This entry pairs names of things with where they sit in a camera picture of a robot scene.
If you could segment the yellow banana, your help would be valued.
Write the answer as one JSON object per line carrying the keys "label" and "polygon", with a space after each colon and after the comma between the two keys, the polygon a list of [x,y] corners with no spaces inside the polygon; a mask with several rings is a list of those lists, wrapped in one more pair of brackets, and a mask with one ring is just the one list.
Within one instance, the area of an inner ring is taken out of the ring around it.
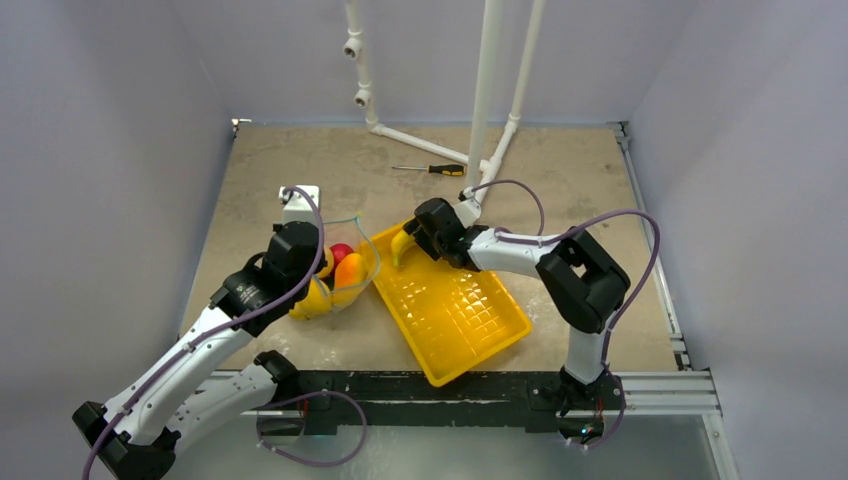
{"label": "yellow banana", "polygon": [[417,247],[415,238],[403,229],[398,231],[390,242],[392,265],[399,268],[403,255],[413,247]]}

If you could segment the red apple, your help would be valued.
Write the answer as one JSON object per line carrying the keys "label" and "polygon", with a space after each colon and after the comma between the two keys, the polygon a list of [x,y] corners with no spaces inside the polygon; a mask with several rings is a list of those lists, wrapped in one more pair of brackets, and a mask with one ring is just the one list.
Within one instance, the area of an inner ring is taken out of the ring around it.
{"label": "red apple", "polygon": [[347,243],[335,243],[329,247],[334,266],[337,267],[347,256],[355,253],[355,249]]}

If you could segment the yellow lemon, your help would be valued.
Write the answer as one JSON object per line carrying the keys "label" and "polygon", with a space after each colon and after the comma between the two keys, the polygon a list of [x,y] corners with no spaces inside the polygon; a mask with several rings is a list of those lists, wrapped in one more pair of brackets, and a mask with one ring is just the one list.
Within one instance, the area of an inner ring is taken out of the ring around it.
{"label": "yellow lemon", "polygon": [[297,320],[310,320],[330,313],[332,308],[329,287],[323,280],[313,277],[307,295],[292,307],[288,315]]}

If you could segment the clear zip top bag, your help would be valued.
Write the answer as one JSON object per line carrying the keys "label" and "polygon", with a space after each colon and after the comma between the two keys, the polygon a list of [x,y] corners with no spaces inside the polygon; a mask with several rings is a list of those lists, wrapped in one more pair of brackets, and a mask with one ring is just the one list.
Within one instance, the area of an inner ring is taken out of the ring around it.
{"label": "clear zip top bag", "polygon": [[324,230],[325,266],[312,277],[306,297],[289,311],[296,320],[340,312],[352,305],[380,268],[379,253],[363,229],[360,213],[326,222]]}

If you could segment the orange yellow mango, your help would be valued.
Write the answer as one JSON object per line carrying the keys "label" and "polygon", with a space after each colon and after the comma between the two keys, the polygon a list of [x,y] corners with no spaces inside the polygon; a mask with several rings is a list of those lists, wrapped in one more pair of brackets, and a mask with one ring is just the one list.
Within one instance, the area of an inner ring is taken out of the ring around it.
{"label": "orange yellow mango", "polygon": [[333,308],[342,309],[352,304],[365,288],[368,276],[369,267],[361,254],[347,256],[335,270],[331,294]]}

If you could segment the yellow peach with leaf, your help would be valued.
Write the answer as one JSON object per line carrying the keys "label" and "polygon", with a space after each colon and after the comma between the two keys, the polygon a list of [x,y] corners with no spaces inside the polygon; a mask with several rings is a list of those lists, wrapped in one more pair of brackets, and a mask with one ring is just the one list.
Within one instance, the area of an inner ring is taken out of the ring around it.
{"label": "yellow peach with leaf", "polygon": [[325,279],[330,277],[335,269],[336,260],[335,255],[330,247],[323,248],[323,262],[321,264],[321,268],[316,271],[315,276],[319,279]]}

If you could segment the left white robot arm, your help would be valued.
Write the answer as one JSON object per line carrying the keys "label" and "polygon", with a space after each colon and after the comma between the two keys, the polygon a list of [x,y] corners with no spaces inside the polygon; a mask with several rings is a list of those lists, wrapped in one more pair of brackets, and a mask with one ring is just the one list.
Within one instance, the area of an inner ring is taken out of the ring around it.
{"label": "left white robot arm", "polygon": [[104,403],[87,401],[72,420],[118,479],[160,479],[202,436],[236,415],[292,405],[297,369],[276,351],[261,353],[229,383],[202,390],[218,366],[306,298],[325,264],[322,221],[276,225],[267,249],[229,275],[190,327],[152,367]]}

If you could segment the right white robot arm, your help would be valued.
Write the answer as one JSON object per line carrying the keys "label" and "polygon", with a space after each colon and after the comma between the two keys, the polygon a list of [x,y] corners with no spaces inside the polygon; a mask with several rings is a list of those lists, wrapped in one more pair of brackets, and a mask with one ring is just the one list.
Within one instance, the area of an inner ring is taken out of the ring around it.
{"label": "right white robot arm", "polygon": [[392,263],[420,248],[432,260],[471,272],[509,272],[540,280],[570,327],[564,399],[584,407],[601,391],[606,332],[625,305],[631,280],[586,230],[573,227],[560,236],[515,235],[479,223],[472,200],[452,205],[432,198],[419,205],[390,243]]}

